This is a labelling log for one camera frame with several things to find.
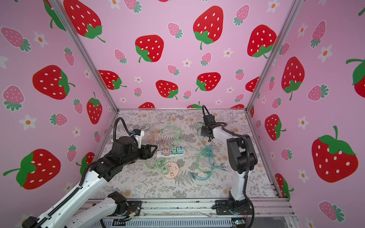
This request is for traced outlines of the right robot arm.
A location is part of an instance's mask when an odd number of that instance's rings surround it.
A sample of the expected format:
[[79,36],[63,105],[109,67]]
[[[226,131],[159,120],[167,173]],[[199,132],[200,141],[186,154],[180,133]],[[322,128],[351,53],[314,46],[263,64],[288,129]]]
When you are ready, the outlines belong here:
[[258,163],[252,139],[249,135],[239,135],[226,129],[228,124],[217,122],[205,105],[202,106],[202,113],[204,125],[201,136],[208,137],[209,140],[217,139],[227,148],[229,164],[236,172],[228,205],[233,213],[241,212],[246,206],[252,205],[246,193],[250,172]]

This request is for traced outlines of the blue plug adapter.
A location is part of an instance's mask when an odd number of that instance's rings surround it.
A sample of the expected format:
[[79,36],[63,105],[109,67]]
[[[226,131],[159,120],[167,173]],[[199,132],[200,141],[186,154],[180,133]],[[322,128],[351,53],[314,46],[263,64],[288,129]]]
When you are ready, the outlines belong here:
[[183,148],[180,146],[180,147],[177,147],[176,148],[176,151],[177,151],[177,154],[183,154],[184,153],[184,150]]

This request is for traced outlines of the white blue power strip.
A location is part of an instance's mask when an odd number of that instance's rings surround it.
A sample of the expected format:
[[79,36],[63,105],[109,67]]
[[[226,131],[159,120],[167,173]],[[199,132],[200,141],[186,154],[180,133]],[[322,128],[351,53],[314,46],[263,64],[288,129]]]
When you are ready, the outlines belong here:
[[174,158],[174,157],[180,157],[180,156],[184,156],[184,155],[186,155],[186,152],[185,151],[183,151],[183,153],[182,154],[173,154],[173,151],[172,150],[170,150],[170,154],[167,154],[167,153],[164,153],[162,150],[161,151],[157,151],[156,152],[156,155],[157,155],[157,158],[160,158],[160,157],[162,157],[162,158]]

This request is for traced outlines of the green plug adapter front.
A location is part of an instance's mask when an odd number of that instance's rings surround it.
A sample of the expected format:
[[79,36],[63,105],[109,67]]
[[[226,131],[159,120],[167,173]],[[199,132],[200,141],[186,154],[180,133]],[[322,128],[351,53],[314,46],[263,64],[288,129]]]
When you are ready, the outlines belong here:
[[199,122],[198,125],[197,125],[197,128],[202,129],[203,126],[204,126],[204,123]]

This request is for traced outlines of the light green plug adapter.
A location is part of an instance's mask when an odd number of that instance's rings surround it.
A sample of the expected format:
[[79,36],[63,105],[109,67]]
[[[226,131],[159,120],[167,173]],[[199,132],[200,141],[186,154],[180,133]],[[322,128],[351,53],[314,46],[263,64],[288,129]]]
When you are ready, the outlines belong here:
[[169,174],[169,170],[166,166],[163,166],[163,174],[164,175],[168,175]]

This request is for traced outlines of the pink plug adapter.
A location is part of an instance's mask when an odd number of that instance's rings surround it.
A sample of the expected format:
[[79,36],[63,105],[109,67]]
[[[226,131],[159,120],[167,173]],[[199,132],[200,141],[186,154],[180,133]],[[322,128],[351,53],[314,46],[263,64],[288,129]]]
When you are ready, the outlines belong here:
[[162,150],[162,155],[163,156],[169,156],[170,155],[170,150],[169,149],[163,149]]

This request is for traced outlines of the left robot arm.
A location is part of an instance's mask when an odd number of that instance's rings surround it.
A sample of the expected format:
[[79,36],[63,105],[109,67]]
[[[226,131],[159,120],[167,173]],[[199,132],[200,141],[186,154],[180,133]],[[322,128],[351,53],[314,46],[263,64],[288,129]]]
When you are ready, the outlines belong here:
[[[122,122],[127,133],[117,138],[117,125]],[[105,156],[87,165],[81,180],[69,193],[39,217],[30,216],[23,228],[88,228],[98,220],[127,210],[126,199],[114,192],[101,203],[80,214],[77,211],[91,196],[110,182],[123,168],[137,160],[148,160],[157,151],[157,145],[142,144],[144,132],[129,131],[123,118],[118,117],[113,126],[112,149]]]

